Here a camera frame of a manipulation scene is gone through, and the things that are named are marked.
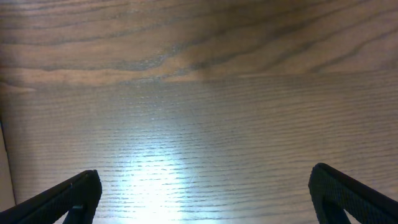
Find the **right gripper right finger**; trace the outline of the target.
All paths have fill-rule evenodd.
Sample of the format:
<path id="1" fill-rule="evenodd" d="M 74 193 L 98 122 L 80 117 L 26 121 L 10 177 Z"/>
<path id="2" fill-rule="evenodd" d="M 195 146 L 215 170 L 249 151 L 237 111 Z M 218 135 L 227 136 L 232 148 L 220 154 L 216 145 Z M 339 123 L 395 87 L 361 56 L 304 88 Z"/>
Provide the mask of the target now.
<path id="1" fill-rule="evenodd" d="M 362 184 L 325 163 L 316 164 L 308 182 L 319 223 L 397 224 L 397 201 Z"/>

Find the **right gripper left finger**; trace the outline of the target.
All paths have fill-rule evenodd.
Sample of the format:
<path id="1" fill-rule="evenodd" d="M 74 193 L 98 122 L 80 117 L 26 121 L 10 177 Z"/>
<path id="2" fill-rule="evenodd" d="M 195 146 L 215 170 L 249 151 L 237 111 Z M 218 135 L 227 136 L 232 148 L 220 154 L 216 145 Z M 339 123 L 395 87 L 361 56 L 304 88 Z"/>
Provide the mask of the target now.
<path id="1" fill-rule="evenodd" d="M 1 212 L 1 223 L 92 224 L 102 194 L 96 170 L 85 170 L 68 180 Z"/>

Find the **cardboard box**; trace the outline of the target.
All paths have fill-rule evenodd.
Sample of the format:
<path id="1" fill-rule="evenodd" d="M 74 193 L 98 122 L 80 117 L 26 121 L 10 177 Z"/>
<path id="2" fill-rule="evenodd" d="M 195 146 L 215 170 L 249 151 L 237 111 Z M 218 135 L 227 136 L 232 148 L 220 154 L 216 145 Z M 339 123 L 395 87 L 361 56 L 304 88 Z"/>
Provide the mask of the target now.
<path id="1" fill-rule="evenodd" d="M 14 189 L 12 185 L 11 171 L 9 168 L 9 159 L 7 155 L 6 145 L 4 141 L 4 135 L 1 128 L 0 137 L 0 209 L 5 211 L 16 205 L 14 197 Z"/>

